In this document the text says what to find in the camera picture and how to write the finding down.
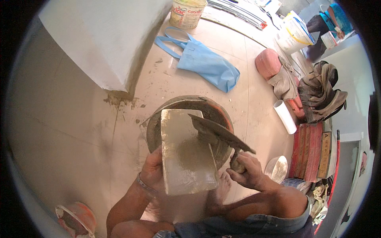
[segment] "backpack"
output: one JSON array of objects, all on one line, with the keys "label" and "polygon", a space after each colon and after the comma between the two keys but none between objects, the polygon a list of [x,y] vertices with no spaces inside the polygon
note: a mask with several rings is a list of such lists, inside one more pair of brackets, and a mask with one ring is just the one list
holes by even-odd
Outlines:
[{"label": "backpack", "polygon": [[332,89],[337,81],[336,67],[326,61],[316,63],[314,70],[300,80],[298,92],[307,123],[326,120],[346,109],[348,93]]}]

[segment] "hand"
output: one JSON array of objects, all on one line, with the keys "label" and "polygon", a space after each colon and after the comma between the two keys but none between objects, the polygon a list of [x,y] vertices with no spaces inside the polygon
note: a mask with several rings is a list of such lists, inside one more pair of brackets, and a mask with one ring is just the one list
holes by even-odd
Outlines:
[{"label": "hand", "polygon": [[147,155],[140,172],[143,183],[156,191],[163,191],[164,188],[162,156],[162,147],[159,146],[152,154]]},{"label": "hand", "polygon": [[337,33],[337,37],[338,37],[339,39],[344,39],[344,37],[345,37],[344,32],[342,32],[342,31],[338,32],[338,33]]},{"label": "hand", "polygon": [[237,161],[244,165],[246,171],[239,174],[228,168],[226,172],[230,175],[230,178],[246,188],[261,191],[266,178],[258,159],[249,153],[241,151],[238,154]]}]

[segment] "blue shirt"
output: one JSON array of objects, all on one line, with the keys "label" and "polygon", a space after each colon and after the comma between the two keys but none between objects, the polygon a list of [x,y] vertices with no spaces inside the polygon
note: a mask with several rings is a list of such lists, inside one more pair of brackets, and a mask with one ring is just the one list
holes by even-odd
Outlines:
[{"label": "blue shirt", "polygon": [[[351,31],[353,31],[353,27],[352,27],[351,23],[349,22],[347,16],[345,15],[344,11],[342,10],[342,8],[337,3],[331,4],[330,7],[332,8],[332,10],[335,14],[335,18],[336,18],[337,23],[339,24],[340,29],[345,34],[348,34]],[[329,30],[335,31],[336,26],[331,22],[331,20],[330,20],[331,17],[329,17],[329,18],[327,17],[327,16],[330,16],[330,14],[328,13],[328,11],[325,11],[325,14],[320,13],[320,16],[322,16],[322,18],[325,21],[325,23],[327,24]]]}]

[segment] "white bowl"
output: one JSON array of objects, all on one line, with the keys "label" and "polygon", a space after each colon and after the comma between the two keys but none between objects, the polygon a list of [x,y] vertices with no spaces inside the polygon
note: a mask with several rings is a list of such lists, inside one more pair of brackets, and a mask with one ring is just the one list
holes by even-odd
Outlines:
[{"label": "white bowl", "polygon": [[269,176],[274,182],[280,184],[286,177],[287,167],[287,159],[282,155],[273,158],[267,163],[264,174]]}]

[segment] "bare foot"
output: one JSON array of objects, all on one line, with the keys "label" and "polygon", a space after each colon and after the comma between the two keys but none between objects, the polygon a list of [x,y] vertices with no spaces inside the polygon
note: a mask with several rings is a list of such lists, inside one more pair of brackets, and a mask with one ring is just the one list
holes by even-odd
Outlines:
[{"label": "bare foot", "polygon": [[225,213],[223,202],[232,186],[232,181],[226,171],[219,171],[218,174],[220,175],[218,188],[209,191],[205,205],[206,213],[209,216],[217,216]]}]

